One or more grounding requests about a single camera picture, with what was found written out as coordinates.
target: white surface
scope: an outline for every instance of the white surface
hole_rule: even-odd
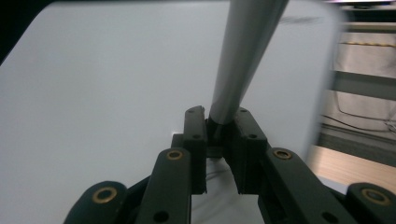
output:
[[[61,223],[91,185],[132,186],[149,175],[172,133],[182,132],[184,111],[211,104],[227,12],[228,2],[42,11],[0,67],[0,223]],[[273,146],[304,156],[337,19],[305,1],[290,2],[285,16],[318,19],[279,25],[242,106]],[[206,209],[231,200],[206,199]],[[223,217],[193,211],[194,221],[260,219],[255,200],[254,209],[226,204]]]

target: gray rod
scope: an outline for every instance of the gray rod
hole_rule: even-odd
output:
[[[288,0],[231,0],[210,118],[233,120]]]

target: black cable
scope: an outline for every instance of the black cable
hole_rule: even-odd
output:
[[[348,126],[348,127],[351,127],[351,128],[354,128],[354,129],[358,129],[358,130],[362,130],[362,131],[366,131],[366,132],[374,132],[374,133],[392,133],[392,131],[390,131],[390,130],[375,130],[375,129],[364,129],[364,128],[359,128],[359,127],[356,127],[356,126],[347,124],[347,123],[345,123],[345,122],[343,122],[343,121],[341,121],[341,120],[339,120],[339,119],[334,119],[334,118],[329,117],[329,116],[326,116],[326,115],[322,115],[322,116],[323,116],[324,118],[326,118],[326,119],[332,119],[332,120],[334,120],[334,121],[336,121],[336,122],[339,122],[339,123],[342,123],[342,124],[344,124],[344,125],[346,125],[346,126]]]

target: black plastic part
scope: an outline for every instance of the black plastic part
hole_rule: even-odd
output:
[[[170,148],[160,153],[136,224],[191,222],[190,166],[190,152],[183,148]]]
[[[205,109],[199,105],[188,109],[184,119],[183,148],[191,154],[192,194],[206,192],[206,147]]]
[[[262,193],[259,195],[259,208],[265,224],[288,224],[290,219],[282,204],[271,189],[267,178],[262,179]]]
[[[120,183],[105,181],[87,189],[67,215],[64,224],[115,224],[121,216],[127,189]]]
[[[223,157],[223,149],[224,147],[208,147],[206,149],[206,156],[208,158],[221,159]]]
[[[346,203],[346,196],[340,192],[338,192],[335,189],[332,189],[330,187],[326,187],[327,190],[334,196],[334,198],[342,205],[345,205]]]
[[[207,141],[210,147],[222,147],[226,131],[230,129],[232,124],[217,124],[212,118],[207,119]]]
[[[346,192],[346,208],[359,223],[396,223],[396,196],[374,184],[350,185]]]
[[[235,119],[224,131],[223,156],[230,165],[238,192],[259,194],[262,179],[260,160],[270,146],[259,124],[245,108],[239,107]]]
[[[183,147],[183,134],[174,133],[171,147]]]
[[[127,217],[125,223],[132,224],[136,220],[143,195],[149,183],[149,178],[150,176],[128,188],[127,199],[125,200],[124,207],[122,208],[123,212],[121,214],[122,217]]]
[[[284,148],[268,149],[262,168],[267,179],[261,193],[265,203],[262,207],[267,209],[262,210],[263,218],[265,214],[279,213],[282,210],[277,206],[281,206],[282,216],[289,219],[286,223],[357,223],[297,154]],[[278,203],[267,201],[268,195],[276,195]]]

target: cable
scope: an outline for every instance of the cable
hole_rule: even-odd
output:
[[[354,128],[354,129],[358,129],[358,130],[362,130],[362,131],[366,131],[366,132],[374,132],[374,133],[392,133],[392,131],[390,131],[390,130],[376,130],[376,129],[364,129],[364,128],[359,128],[359,127],[356,127],[356,126],[347,124],[347,123],[345,123],[345,122],[343,122],[343,121],[341,121],[341,120],[339,120],[339,119],[334,119],[334,118],[329,117],[329,116],[326,116],[326,115],[322,115],[322,117],[324,117],[324,118],[326,118],[326,119],[332,119],[332,120],[334,120],[334,121],[336,121],[336,122],[339,122],[339,123],[342,123],[342,124],[344,124],[344,125],[346,125],[346,126],[348,126],[348,127],[351,127],[351,128]]]
[[[350,41],[350,42],[342,42],[340,44],[396,48],[396,45],[394,45],[394,44],[383,44],[383,43],[363,43],[363,42],[351,42]]]

